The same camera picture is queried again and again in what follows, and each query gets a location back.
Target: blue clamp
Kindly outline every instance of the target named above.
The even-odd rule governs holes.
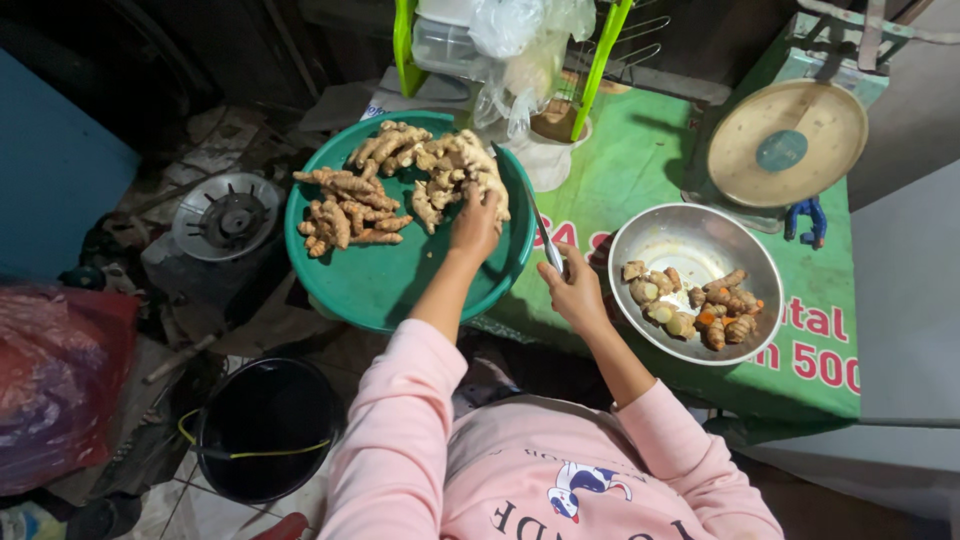
[[[815,250],[824,247],[824,237],[827,235],[827,216],[824,214],[824,209],[820,208],[819,196],[801,201],[786,211],[783,238],[790,241],[797,235],[797,216],[800,214],[808,215],[813,220],[812,233],[802,233],[800,243],[812,245]]]

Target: hand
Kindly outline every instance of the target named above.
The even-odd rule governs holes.
[[[465,195],[464,207],[453,220],[449,253],[467,258],[479,267],[500,241],[501,227],[494,218],[500,194],[490,190],[481,200],[479,186],[470,182]]]
[[[566,257],[569,281],[565,282],[557,270],[546,262],[538,262],[537,271],[550,286],[553,310],[570,323],[573,331],[586,338],[610,324],[600,294],[600,278],[575,246],[562,242],[554,244],[560,254]]]

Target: print graphic on sweatshirt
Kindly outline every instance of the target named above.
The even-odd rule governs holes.
[[[612,479],[613,475],[619,474],[610,469],[590,467],[565,460],[564,467],[557,475],[557,487],[548,489],[546,497],[550,500],[554,513],[570,518],[573,523],[580,523],[580,516],[577,515],[580,501],[573,493],[574,489],[582,488],[594,493],[603,493],[613,487],[619,487],[627,494],[627,501],[633,499],[634,496],[627,484]]]

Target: person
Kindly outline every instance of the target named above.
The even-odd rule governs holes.
[[[558,243],[537,269],[588,344],[613,413],[532,395],[453,420],[468,369],[454,346],[470,283],[499,240],[497,195],[475,188],[433,281],[375,359],[330,466],[321,539],[782,538],[759,491],[628,348],[596,273]]]

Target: black bucket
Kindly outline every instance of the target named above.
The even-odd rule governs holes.
[[[303,454],[235,459],[197,454],[217,493],[260,504],[290,495],[313,477],[346,421],[343,403],[315,366],[261,358],[221,381],[198,422],[198,446],[228,454],[297,450],[330,440]]]

